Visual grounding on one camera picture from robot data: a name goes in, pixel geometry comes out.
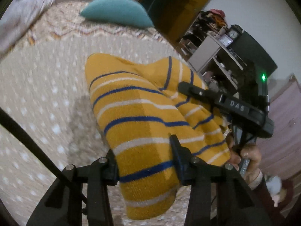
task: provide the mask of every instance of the teal pillow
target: teal pillow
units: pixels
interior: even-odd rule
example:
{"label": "teal pillow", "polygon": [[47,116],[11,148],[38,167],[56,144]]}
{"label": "teal pillow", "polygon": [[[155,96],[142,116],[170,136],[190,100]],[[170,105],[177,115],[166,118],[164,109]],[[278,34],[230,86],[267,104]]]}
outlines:
{"label": "teal pillow", "polygon": [[138,28],[154,27],[144,7],[134,0],[93,0],[80,15],[97,22]]}

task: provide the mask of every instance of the red hat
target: red hat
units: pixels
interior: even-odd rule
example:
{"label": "red hat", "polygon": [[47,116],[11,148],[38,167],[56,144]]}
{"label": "red hat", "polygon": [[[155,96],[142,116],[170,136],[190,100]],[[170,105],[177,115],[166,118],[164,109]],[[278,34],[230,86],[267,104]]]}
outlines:
{"label": "red hat", "polygon": [[226,16],[225,13],[224,13],[224,11],[223,10],[219,10],[219,9],[210,9],[209,12],[218,14],[222,18],[225,18],[225,16]]}

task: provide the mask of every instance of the clock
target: clock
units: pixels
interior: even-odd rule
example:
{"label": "clock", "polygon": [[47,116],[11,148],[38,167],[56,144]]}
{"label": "clock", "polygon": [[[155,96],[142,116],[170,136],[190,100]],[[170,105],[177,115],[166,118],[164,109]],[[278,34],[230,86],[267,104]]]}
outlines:
{"label": "clock", "polygon": [[219,41],[221,44],[223,44],[225,47],[229,46],[233,40],[227,36],[226,34],[223,34],[220,38],[219,38]]}
{"label": "clock", "polygon": [[237,39],[243,33],[242,28],[239,25],[231,25],[230,29],[226,33],[232,40]]}

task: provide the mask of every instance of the wrist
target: wrist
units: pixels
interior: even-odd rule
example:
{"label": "wrist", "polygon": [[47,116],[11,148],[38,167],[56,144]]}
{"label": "wrist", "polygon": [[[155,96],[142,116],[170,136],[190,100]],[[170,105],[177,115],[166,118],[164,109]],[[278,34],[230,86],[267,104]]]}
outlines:
{"label": "wrist", "polygon": [[245,181],[246,183],[251,187],[256,188],[262,181],[262,172],[261,170],[258,168],[255,171],[252,172],[247,172],[246,176],[245,176]]}

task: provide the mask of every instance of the sleeve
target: sleeve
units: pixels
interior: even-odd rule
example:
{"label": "sleeve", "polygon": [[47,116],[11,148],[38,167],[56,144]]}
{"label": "sleeve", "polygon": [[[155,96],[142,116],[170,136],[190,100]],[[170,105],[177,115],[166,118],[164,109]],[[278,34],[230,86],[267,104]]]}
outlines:
{"label": "sleeve", "polygon": [[253,190],[253,192],[257,195],[263,207],[266,209],[266,212],[269,215],[273,225],[280,225],[284,221],[284,217],[281,215],[279,208],[274,207],[274,201],[268,192],[264,178],[258,187]]}

